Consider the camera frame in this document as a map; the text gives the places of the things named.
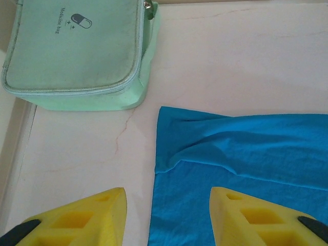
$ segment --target zipper pull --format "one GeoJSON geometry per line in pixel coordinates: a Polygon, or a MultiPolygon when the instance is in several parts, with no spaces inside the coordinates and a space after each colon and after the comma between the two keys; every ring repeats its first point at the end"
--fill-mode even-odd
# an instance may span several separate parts
{"type": "Polygon", "coordinates": [[[154,18],[154,5],[153,5],[152,0],[145,0],[143,5],[145,7],[147,19],[148,20],[153,19],[154,18]]]}

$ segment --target black rubber tip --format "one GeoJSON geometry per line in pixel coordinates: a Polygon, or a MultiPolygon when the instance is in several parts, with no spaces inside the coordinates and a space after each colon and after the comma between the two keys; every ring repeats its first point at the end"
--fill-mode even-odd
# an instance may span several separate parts
{"type": "Polygon", "coordinates": [[[31,231],[33,231],[40,223],[41,220],[34,219],[15,226],[4,236],[0,237],[0,245],[15,246],[31,231]]]}
{"type": "Polygon", "coordinates": [[[322,222],[305,216],[299,216],[297,219],[328,244],[328,226],[322,222]]]}

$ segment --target blue towel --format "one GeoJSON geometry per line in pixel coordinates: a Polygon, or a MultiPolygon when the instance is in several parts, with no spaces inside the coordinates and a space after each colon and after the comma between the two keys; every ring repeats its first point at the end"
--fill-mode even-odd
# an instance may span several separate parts
{"type": "Polygon", "coordinates": [[[163,107],[149,246],[214,246],[212,187],[328,223],[328,115],[227,117],[163,107]]]}

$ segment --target table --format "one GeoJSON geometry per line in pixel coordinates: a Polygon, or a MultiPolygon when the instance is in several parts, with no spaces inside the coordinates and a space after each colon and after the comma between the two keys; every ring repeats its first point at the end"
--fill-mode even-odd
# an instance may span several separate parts
{"type": "Polygon", "coordinates": [[[328,112],[326,4],[165,5],[161,13],[141,106],[117,112],[37,108],[12,174],[6,230],[34,214],[125,187],[124,245],[147,245],[163,105],[231,116],[328,112]]]}

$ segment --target yellow foam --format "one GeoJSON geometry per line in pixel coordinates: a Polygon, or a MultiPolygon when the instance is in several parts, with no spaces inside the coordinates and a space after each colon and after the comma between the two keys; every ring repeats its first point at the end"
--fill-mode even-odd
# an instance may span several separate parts
{"type": "Polygon", "coordinates": [[[217,246],[326,246],[297,219],[310,215],[226,188],[212,188],[210,214],[217,246]]]}
{"type": "Polygon", "coordinates": [[[41,220],[17,246],[121,246],[127,216],[123,188],[114,188],[33,216],[41,220]]]}

